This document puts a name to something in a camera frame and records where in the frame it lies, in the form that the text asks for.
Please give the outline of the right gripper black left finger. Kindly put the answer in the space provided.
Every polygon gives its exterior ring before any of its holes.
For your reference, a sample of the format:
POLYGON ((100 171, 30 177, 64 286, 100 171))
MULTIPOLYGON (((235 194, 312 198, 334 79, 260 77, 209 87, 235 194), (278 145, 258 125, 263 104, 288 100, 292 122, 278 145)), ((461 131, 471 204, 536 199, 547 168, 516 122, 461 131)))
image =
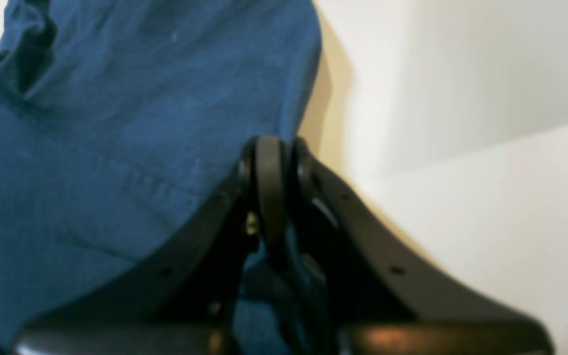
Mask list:
POLYGON ((249 141, 198 211, 142 263, 18 333, 15 355, 239 355, 246 258, 284 234, 283 143, 249 141))

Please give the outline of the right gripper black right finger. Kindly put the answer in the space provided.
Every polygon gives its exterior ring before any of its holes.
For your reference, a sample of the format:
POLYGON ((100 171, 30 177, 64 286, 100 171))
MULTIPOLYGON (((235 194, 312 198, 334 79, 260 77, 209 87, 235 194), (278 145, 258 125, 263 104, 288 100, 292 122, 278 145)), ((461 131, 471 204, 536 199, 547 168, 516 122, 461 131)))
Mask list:
POLYGON ((297 243, 325 276, 335 355, 552 355, 536 319, 462 285, 395 236, 303 139, 288 192, 297 243))

